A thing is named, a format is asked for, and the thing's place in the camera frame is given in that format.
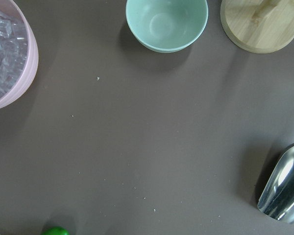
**clear plastic ice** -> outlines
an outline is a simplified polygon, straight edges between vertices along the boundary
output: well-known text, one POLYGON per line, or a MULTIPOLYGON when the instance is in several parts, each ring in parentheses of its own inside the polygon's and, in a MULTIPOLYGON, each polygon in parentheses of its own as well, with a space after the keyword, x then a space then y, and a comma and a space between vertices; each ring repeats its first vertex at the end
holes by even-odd
POLYGON ((0 11, 0 98, 15 85, 23 72, 26 59, 25 24, 0 11))

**round wooden board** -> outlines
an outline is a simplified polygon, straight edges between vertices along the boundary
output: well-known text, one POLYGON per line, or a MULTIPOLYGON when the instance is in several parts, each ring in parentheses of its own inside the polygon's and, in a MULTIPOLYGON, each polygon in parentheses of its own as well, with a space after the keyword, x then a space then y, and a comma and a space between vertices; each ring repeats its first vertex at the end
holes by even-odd
POLYGON ((223 0, 221 23, 227 36, 242 49, 270 53, 294 38, 294 0, 282 0, 266 14, 255 14, 262 0, 223 0))

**gray surface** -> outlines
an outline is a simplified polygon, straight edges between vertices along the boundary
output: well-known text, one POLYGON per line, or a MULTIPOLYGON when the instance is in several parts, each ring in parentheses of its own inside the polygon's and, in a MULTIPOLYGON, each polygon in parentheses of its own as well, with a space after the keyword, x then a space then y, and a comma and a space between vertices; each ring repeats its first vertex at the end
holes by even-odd
POLYGON ((200 38, 159 54, 129 32, 124 0, 16 3, 40 64, 0 110, 1 235, 294 234, 255 200, 294 142, 294 40, 241 50, 210 0, 200 38))

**green object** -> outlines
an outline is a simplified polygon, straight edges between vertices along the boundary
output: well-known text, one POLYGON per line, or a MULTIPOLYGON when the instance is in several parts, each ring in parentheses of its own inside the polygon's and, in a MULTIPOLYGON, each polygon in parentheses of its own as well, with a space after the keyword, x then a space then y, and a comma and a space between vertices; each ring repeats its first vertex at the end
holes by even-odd
POLYGON ((42 233, 42 235, 69 235, 69 232, 61 227, 53 227, 42 233))
POLYGON ((138 41, 157 52, 193 43, 208 20, 206 0, 127 0, 126 20, 138 41))

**metal scoop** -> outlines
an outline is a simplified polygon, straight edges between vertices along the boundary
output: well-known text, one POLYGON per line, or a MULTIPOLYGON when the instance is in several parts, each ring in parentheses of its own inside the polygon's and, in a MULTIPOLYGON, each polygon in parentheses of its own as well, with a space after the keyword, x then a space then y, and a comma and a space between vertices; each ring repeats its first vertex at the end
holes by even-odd
POLYGON ((294 223, 294 145, 282 154, 257 207, 271 218, 294 223))

